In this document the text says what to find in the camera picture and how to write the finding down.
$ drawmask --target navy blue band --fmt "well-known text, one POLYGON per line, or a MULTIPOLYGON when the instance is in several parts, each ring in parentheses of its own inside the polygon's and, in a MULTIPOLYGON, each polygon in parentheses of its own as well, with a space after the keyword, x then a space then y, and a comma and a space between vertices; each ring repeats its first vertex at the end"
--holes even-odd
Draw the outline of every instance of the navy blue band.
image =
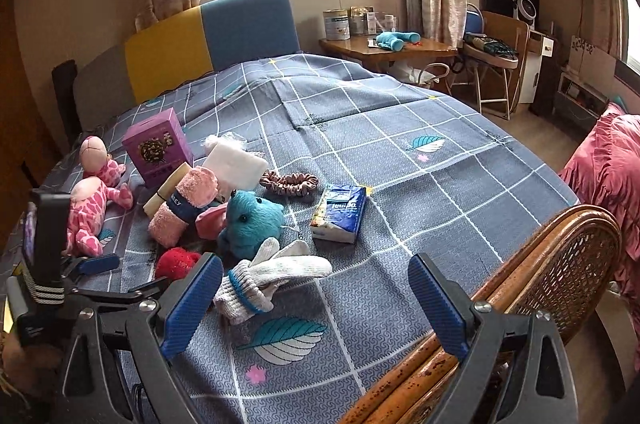
POLYGON ((242 292, 242 288, 240 287, 240 282, 238 281, 238 278, 236 278, 236 274, 233 272, 233 270, 230 270, 228 272, 228 276, 229 276, 229 283, 231 283, 231 286, 234 288, 234 291, 236 292, 236 296, 238 296, 238 299, 240 300, 242 305, 248 308, 251 312, 255 312, 256 314, 264 314, 265 313, 264 310, 260 310, 253 303, 251 303, 247 299, 247 297, 244 295, 244 292, 242 292))
POLYGON ((187 224, 194 222, 198 215, 203 211, 201 208, 197 208, 191 204, 177 190, 175 190, 166 201, 166 206, 173 214, 175 214, 175 216, 187 224))

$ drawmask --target glove cuff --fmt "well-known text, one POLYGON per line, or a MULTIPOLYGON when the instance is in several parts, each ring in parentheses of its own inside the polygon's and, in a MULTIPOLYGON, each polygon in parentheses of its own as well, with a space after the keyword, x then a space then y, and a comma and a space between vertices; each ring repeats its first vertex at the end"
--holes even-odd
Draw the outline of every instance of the glove cuff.
POLYGON ((213 299, 218 311, 232 325, 247 321, 254 314, 264 314, 273 304, 260 290, 249 270, 250 262, 242 260, 222 280, 213 299))

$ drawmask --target blue gripper pad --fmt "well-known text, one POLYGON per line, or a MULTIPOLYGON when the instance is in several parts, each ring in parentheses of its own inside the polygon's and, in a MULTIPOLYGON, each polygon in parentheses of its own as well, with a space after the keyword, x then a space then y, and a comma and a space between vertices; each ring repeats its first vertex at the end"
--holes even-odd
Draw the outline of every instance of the blue gripper pad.
POLYGON ((97 258, 87 258, 81 261, 78 265, 78 272, 80 274, 100 274, 101 272, 107 272, 108 270, 117 269, 120 266, 120 258, 115 253, 104 254, 97 258))
POLYGON ((462 362, 469 352, 468 337, 473 328, 471 300, 460 285, 445 279, 426 254, 409 260, 408 276, 409 286, 444 351, 462 362))
POLYGON ((158 300, 156 335, 164 358, 184 352, 222 282, 220 258, 206 252, 183 280, 174 281, 158 300))

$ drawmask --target pink spotted plush toy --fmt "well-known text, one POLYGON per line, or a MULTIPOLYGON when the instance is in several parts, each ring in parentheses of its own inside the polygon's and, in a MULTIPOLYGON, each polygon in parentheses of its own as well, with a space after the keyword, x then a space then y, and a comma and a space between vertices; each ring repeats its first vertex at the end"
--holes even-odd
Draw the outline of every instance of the pink spotted plush toy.
POLYGON ((102 139, 93 135, 87 137, 80 147, 80 164, 84 170, 83 179, 98 177, 109 188, 120 184, 120 177, 127 170, 124 164, 118 164, 111 158, 102 139))
POLYGON ((82 179, 71 190, 71 210, 66 224, 66 253, 74 256, 100 256, 97 238, 104 221, 107 200, 129 210, 133 195, 126 182, 119 189, 109 188, 98 177, 82 179))

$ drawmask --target wooden table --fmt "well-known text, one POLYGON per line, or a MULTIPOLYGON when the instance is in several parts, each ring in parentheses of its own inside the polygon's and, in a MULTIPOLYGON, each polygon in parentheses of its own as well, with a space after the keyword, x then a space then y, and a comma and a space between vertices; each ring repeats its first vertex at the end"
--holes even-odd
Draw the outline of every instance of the wooden table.
POLYGON ((412 58, 450 58, 458 54, 455 47, 438 41, 421 38, 420 45, 405 43, 399 52, 369 47, 369 39, 375 36, 352 36, 342 41, 319 41, 322 49, 331 56, 349 57, 362 62, 362 66, 371 72, 383 72, 380 63, 409 60, 412 58))

